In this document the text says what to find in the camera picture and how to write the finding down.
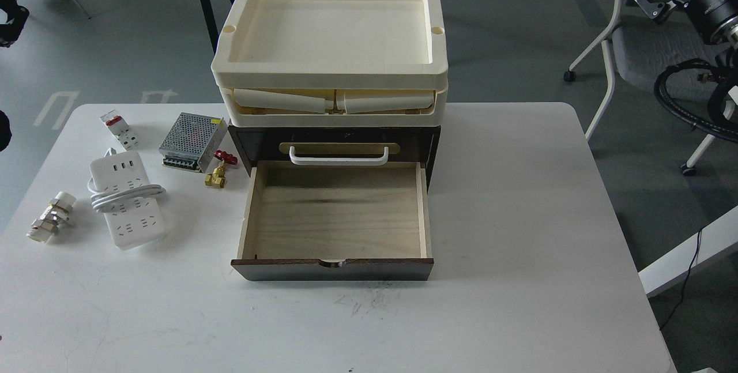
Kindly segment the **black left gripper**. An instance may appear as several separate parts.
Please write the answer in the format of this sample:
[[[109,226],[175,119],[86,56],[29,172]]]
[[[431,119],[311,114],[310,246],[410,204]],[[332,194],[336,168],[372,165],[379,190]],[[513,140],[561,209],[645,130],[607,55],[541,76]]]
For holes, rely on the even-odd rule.
[[[17,0],[1,0],[1,10],[7,16],[1,23],[1,47],[8,48],[18,40],[29,18],[26,7],[18,4]]]

